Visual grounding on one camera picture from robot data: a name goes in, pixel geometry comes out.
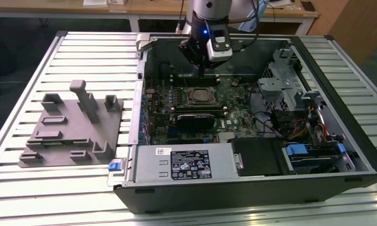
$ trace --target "table leg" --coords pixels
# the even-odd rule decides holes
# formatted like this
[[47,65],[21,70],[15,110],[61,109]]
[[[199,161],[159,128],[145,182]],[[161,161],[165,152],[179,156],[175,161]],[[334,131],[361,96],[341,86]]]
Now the table leg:
[[295,31],[295,35],[307,35],[309,29],[311,27],[314,18],[303,18],[302,23]]
[[38,18],[39,26],[46,27],[49,25],[47,18]]
[[139,25],[138,25],[139,16],[127,15],[127,20],[130,21],[131,32],[139,32]]

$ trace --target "floor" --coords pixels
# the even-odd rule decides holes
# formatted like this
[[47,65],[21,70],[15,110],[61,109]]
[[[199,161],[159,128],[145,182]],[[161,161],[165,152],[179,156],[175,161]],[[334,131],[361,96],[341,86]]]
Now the floor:
[[[174,21],[139,21],[143,32],[173,32],[174,26]],[[0,18],[0,37],[18,63],[17,71],[0,77],[0,129],[58,30],[127,32],[130,28],[126,20],[49,19],[47,26],[41,26],[38,19]],[[362,70],[377,85],[377,50]]]

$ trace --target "aluminum extrusion table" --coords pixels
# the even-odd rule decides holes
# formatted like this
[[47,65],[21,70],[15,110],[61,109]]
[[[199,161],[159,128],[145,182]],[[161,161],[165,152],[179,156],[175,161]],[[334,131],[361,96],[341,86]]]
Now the aluminum extrusion table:
[[[69,32],[55,37],[0,131],[0,225],[375,225],[377,184],[325,202],[133,215],[107,187],[107,166],[19,168],[45,93],[74,99],[69,81],[83,79],[95,98],[123,100],[117,157],[127,153],[137,72],[135,33]],[[333,87],[377,147],[377,88],[334,41],[301,37]],[[303,72],[310,87],[315,87]]]

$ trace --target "blue latch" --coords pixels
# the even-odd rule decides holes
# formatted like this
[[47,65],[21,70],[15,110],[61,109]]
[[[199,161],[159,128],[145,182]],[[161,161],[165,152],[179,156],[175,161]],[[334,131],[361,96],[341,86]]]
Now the blue latch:
[[307,154],[307,149],[305,145],[287,145],[287,147],[285,147],[286,150],[286,154],[287,156],[294,155],[294,154]]
[[337,148],[342,154],[346,152],[345,146],[342,144],[337,144]]
[[121,159],[113,159],[111,160],[111,162],[109,163],[109,166],[107,166],[109,172],[121,171],[121,167],[122,167],[121,162],[122,162]]
[[210,137],[206,137],[206,138],[202,139],[202,142],[203,142],[205,144],[207,144],[207,143],[210,142],[210,140],[211,140],[211,138],[210,138]]

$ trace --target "warning label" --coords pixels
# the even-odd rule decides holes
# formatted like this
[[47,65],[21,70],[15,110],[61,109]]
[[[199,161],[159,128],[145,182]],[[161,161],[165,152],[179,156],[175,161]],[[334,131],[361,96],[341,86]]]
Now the warning label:
[[171,179],[211,178],[207,150],[170,152]]

